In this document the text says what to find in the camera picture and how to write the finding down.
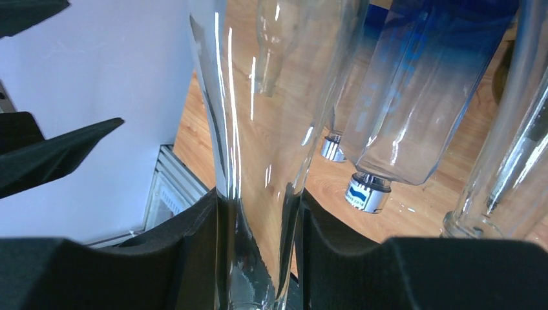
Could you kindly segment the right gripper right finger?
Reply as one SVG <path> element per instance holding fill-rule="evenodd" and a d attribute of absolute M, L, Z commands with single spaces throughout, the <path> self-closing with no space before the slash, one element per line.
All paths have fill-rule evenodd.
<path fill-rule="evenodd" d="M 546 309 L 547 252 L 512 240 L 377 243 L 302 195 L 296 233 L 305 309 Z"/>

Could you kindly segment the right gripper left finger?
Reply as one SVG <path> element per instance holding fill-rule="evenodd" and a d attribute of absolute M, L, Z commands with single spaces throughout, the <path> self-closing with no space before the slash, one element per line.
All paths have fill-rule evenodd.
<path fill-rule="evenodd" d="M 1 240 L 1 308 L 214 309 L 216 198 L 115 247 Z"/>

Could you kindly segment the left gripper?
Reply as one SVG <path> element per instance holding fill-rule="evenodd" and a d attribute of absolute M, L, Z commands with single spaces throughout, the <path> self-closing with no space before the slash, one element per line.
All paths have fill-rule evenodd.
<path fill-rule="evenodd" d="M 69 6 L 67 0 L 1 0 L 1 38 L 13 37 Z M 73 173 L 102 138 L 123 124 L 123 119 L 112 118 L 45 139 L 31 113 L 1 113 L 1 197 Z"/>

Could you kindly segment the clear bottle with white label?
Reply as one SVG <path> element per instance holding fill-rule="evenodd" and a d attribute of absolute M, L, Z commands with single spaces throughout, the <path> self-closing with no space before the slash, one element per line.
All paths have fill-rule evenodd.
<path fill-rule="evenodd" d="M 547 2 L 523 1 L 505 88 L 444 238 L 523 239 L 547 214 Z"/>

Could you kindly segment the clear bottle with black label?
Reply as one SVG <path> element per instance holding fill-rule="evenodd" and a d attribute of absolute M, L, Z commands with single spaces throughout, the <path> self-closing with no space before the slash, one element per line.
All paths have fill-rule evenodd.
<path fill-rule="evenodd" d="M 273 97 L 255 92 L 259 1 L 190 1 L 217 195 L 217 309 L 284 309 L 304 184 L 368 1 L 316 1 Z"/>

